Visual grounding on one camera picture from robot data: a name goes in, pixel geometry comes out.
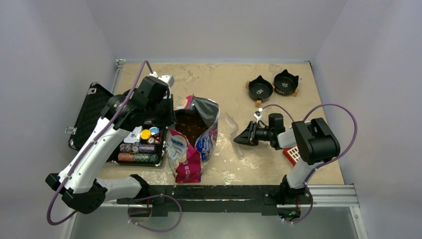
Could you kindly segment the pink pet food bag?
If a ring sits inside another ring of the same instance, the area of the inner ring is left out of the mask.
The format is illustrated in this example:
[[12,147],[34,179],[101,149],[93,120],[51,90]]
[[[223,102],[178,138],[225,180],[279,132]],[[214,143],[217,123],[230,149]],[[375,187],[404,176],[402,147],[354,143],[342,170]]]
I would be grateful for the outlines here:
[[168,128],[167,159],[176,183],[199,183],[216,148],[218,103],[189,95],[175,108],[176,124]]

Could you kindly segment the clear plastic scoop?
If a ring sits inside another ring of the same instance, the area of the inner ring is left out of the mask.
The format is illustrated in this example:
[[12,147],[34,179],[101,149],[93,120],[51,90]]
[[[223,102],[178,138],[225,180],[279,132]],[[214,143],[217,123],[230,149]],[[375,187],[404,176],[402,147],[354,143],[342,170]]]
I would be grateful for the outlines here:
[[239,147],[239,144],[236,143],[236,142],[234,142],[234,139],[236,138],[237,133],[239,131],[239,126],[236,123],[236,121],[233,119],[233,117],[230,116],[227,112],[224,112],[223,117],[224,117],[227,125],[230,128],[230,141],[232,143],[233,150],[236,153],[238,159],[239,160],[243,160],[244,157],[243,157],[243,153],[242,153],[242,151],[241,151],[241,149]]

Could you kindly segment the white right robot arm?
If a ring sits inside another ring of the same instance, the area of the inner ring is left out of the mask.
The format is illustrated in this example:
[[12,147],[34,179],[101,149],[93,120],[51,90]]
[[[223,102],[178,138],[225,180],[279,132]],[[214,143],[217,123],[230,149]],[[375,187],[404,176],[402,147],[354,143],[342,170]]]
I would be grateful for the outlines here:
[[310,122],[294,121],[290,129],[285,128],[284,117],[280,113],[269,114],[268,121],[264,127],[250,121],[233,141],[247,146],[257,146],[260,141],[266,141],[275,150],[298,148],[297,163],[283,177],[278,192],[272,195],[280,203],[290,203],[305,194],[306,182],[313,170],[339,156],[340,144],[322,118]]

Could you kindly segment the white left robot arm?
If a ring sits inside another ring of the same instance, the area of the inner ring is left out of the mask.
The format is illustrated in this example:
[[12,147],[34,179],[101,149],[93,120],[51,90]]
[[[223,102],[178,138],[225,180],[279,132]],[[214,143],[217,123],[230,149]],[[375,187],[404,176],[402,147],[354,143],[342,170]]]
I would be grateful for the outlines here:
[[148,199],[149,184],[137,174],[111,180],[97,175],[136,127],[147,121],[157,127],[175,123],[170,89],[161,78],[147,76],[133,92],[109,98],[95,129],[72,162],[45,180],[69,208],[89,214],[105,201],[130,198],[141,204]]

